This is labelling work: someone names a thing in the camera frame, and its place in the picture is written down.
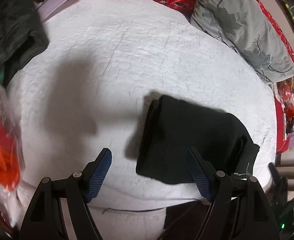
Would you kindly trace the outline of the orange item in plastic bag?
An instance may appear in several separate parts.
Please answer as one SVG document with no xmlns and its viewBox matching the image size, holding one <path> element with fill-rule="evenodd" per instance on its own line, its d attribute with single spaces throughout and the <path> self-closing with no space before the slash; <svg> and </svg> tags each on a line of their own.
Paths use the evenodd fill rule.
<svg viewBox="0 0 294 240">
<path fill-rule="evenodd" d="M 24 171 L 21 130 L 0 86 L 0 207 L 14 227 L 22 213 L 17 187 Z"/>
</svg>

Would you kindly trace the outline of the black pants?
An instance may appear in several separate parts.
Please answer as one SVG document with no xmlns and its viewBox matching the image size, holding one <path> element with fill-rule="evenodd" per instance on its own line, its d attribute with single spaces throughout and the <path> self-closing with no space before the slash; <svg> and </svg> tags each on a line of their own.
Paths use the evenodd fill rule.
<svg viewBox="0 0 294 240">
<path fill-rule="evenodd" d="M 191 183 L 191 147 L 215 170 L 240 178 L 253 174 L 260 149 L 233 114 L 162 95 L 148 109 L 136 173 L 170 185 Z"/>
</svg>

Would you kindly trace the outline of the red cushion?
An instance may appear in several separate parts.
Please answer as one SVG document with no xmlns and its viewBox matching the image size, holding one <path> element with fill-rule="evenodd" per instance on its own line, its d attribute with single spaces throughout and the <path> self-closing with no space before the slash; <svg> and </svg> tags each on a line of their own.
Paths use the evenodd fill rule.
<svg viewBox="0 0 294 240">
<path fill-rule="evenodd" d="M 274 102 L 277 125 L 276 153 L 280 154 L 288 150 L 289 137 L 286 135 L 285 113 L 283 111 L 282 104 L 277 98 L 274 98 Z"/>
</svg>

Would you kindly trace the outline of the grey floral pillow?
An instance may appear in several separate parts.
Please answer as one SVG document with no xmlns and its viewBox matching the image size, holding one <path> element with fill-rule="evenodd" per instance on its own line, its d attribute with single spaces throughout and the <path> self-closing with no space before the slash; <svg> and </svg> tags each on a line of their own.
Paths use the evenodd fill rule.
<svg viewBox="0 0 294 240">
<path fill-rule="evenodd" d="M 294 76 L 293 56 L 257 0 L 197 0 L 190 22 L 236 51 L 265 83 Z"/>
</svg>

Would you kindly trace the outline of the white quilted bedspread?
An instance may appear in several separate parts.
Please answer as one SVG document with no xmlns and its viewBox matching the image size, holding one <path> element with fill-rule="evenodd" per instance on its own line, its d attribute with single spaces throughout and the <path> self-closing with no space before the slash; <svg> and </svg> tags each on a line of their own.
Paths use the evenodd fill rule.
<svg viewBox="0 0 294 240">
<path fill-rule="evenodd" d="M 200 197 L 194 184 L 136 174 L 150 102 L 170 95 L 233 114 L 260 146 L 253 174 L 270 185 L 273 93 L 240 55 L 150 0 L 75 0 L 44 25 L 48 48 L 16 73 L 8 94 L 22 131 L 27 207 L 43 177 L 63 179 L 107 147 L 112 165 L 90 203 L 104 239 L 156 239 L 166 208 Z"/>
</svg>

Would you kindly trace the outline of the dark green garment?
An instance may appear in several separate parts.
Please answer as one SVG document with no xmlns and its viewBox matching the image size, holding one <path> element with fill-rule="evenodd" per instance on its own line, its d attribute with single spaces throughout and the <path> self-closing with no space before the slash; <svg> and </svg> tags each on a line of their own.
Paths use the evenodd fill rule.
<svg viewBox="0 0 294 240">
<path fill-rule="evenodd" d="M 0 83 L 4 87 L 48 45 L 34 0 L 0 0 Z"/>
</svg>

